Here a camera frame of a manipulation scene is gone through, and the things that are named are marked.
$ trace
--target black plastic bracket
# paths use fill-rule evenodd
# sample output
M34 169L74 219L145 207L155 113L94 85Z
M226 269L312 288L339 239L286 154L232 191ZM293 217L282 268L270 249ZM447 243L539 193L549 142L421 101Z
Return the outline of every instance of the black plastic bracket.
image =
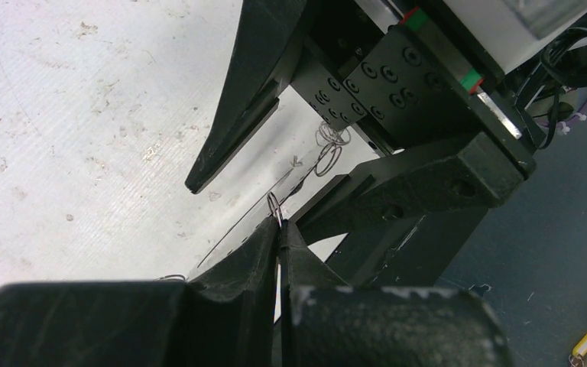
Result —
M460 135L334 177L291 220L311 244L386 221L500 206L523 181L484 132Z
M198 193L277 108L320 0L244 0L235 48L215 120L186 186Z

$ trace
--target screw hole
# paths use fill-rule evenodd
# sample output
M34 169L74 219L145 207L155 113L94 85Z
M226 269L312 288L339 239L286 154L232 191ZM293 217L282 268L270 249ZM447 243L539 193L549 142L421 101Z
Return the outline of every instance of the screw hole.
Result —
M435 73L428 73L424 77L424 80L426 81L426 84L429 86L429 88L433 90L440 91L445 89L442 78Z
M361 105L356 104L356 103L352 103L352 111L356 112L357 115L360 115L360 116L363 116L365 114L363 107L361 107Z
M347 85L348 89L350 89L351 91L353 91L354 93L358 93L358 87L356 86L356 84L354 84L354 82L352 82L350 79L347 79L345 81L345 84Z
M341 90L341 85L339 84L339 82L336 81L336 79L329 78L327 80L327 83L329 83L329 86L331 86L332 89L334 89L336 92L338 92L339 90Z
M402 99L397 94L391 94L391 103L398 109L404 109L406 107L406 102L404 102L404 99Z
M363 70L363 73L370 79L377 79L377 72L375 71L375 69L372 68L372 66L370 66L369 63L362 63L361 64L361 70Z
M374 117L376 117L377 119L383 120L383 119L384 119L384 117L386 117L386 116L384 115L384 113L383 113L383 112L381 112L381 111L379 111L379 109L378 109L377 107L374 107L374 106L372 106L372 107L370 108L370 111L372 112L372 115L373 115Z
M323 92L322 90L318 91L318 95L322 98L325 102L329 102L329 96L327 93Z
M417 103L417 96L415 93L411 92L410 90L404 88L401 90L401 95L406 99L408 102Z
M415 51L415 49L412 47L404 48L403 55L406 62L414 67L418 67L422 63L422 58L417 53L417 51Z
M384 79L391 83L397 82L397 75L395 75L394 71L390 67L381 67L381 75L383 75Z
M451 183L451 191L463 197L474 197L476 195L476 189L474 185L460 179L454 180Z
M341 112L341 119L349 124L352 123L352 120L348 116L344 115L342 112Z

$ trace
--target purple cable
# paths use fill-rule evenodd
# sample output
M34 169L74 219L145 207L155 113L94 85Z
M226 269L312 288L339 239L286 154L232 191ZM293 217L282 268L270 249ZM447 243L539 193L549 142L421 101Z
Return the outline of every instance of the purple cable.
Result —
M584 104L579 107L579 110L577 111L577 113L581 113L584 114L584 112L586 112L587 109L587 99L586 101L584 101ZM579 121L579 115L572 115L570 117L570 119L566 120L566 125L571 126L572 123L576 123L577 121Z

